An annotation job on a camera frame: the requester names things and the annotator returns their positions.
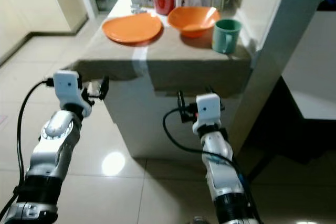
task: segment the beige tablecloth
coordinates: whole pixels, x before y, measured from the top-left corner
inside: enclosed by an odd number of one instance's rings
[[[82,74],[84,81],[109,76],[127,81],[149,72],[155,91],[190,95],[203,93],[212,86],[223,98],[240,93],[249,76],[250,57],[238,43],[232,55],[211,49],[212,30],[203,37],[181,37],[172,28],[164,28],[150,44],[123,45],[108,39],[99,29],[85,53],[70,69]]]

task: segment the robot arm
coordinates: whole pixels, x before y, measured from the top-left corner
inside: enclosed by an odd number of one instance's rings
[[[232,166],[233,150],[224,139],[221,131],[221,101],[217,94],[198,95],[196,103],[184,105],[183,94],[179,92],[178,105],[183,122],[193,121],[193,132],[201,139],[204,152],[218,156],[202,154],[207,168],[207,182],[212,201],[216,208],[218,222],[221,224],[262,224],[259,215],[253,209],[253,199],[244,189],[237,170]]]
[[[89,97],[102,100],[108,90],[108,79],[104,79],[105,90],[97,97],[90,96],[74,71],[58,71],[53,80],[61,110],[41,130],[24,183],[14,190],[18,198],[8,210],[6,224],[56,221],[57,200],[80,138],[81,121],[90,115],[94,104]]]

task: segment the mug handle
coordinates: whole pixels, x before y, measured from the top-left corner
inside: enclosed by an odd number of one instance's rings
[[[225,49],[223,49],[223,53],[226,53],[227,48],[229,47],[231,43],[232,43],[232,35],[226,34],[225,35]]]

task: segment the cable connector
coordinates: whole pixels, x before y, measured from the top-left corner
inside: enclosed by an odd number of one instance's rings
[[[186,106],[181,90],[177,93],[177,105],[179,107],[182,123],[197,121],[197,103],[190,103]]]
[[[45,84],[47,87],[53,87],[54,86],[54,79],[52,77],[49,77],[45,80]]]

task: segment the red cup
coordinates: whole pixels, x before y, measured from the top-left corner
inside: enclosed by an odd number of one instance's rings
[[[161,15],[168,15],[175,7],[174,0],[153,0],[155,11]]]

